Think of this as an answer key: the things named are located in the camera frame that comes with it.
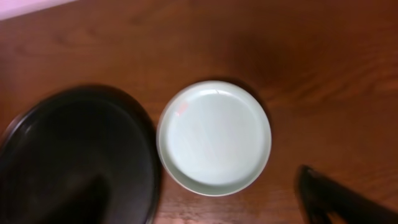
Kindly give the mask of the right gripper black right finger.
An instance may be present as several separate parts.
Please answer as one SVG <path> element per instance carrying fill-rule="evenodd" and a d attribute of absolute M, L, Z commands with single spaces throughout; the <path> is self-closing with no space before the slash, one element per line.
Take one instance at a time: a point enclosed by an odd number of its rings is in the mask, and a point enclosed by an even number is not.
<path fill-rule="evenodd" d="M 298 168 L 295 195 L 305 223 L 397 223 L 397 212 L 363 197 L 309 166 Z"/>

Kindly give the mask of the light blue plate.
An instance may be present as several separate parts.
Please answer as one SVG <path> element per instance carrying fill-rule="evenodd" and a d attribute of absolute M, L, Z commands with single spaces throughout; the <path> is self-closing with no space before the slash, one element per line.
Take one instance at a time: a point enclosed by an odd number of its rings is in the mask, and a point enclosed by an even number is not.
<path fill-rule="evenodd" d="M 198 82 L 168 102 L 156 143 L 174 181 L 198 195 L 222 197 L 260 176 L 271 154 L 271 125 L 260 102 L 245 89 L 229 82 Z"/>

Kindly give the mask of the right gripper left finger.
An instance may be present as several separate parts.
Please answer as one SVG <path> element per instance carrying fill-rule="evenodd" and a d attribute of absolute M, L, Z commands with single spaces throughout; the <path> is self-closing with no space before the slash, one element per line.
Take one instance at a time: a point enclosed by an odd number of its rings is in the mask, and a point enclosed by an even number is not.
<path fill-rule="evenodd" d="M 37 223 L 103 223 L 111 197 L 109 178 L 103 174 L 47 174 L 41 178 L 48 202 Z"/>

